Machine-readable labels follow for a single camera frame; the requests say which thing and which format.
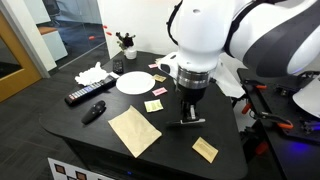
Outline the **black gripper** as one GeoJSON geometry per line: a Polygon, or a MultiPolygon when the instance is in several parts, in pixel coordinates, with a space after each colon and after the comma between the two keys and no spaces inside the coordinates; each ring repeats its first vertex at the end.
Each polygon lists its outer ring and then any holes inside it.
{"type": "Polygon", "coordinates": [[[200,101],[206,89],[190,89],[186,88],[180,84],[176,85],[175,92],[180,99],[181,116],[182,122],[187,121],[188,113],[190,112],[190,117],[192,121],[198,121],[198,117],[195,112],[196,104],[200,101]]]}

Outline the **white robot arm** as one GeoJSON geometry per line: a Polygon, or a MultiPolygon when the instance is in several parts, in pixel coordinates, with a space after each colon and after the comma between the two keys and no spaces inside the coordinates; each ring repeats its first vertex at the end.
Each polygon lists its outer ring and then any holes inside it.
{"type": "Polygon", "coordinates": [[[176,52],[160,61],[175,81],[181,99],[181,124],[203,121],[196,113],[210,81],[228,96],[241,87],[218,75],[221,53],[240,60],[260,77],[301,71],[319,54],[320,0],[285,8],[284,0],[181,0],[168,25],[177,24],[171,40],[176,52]]]}

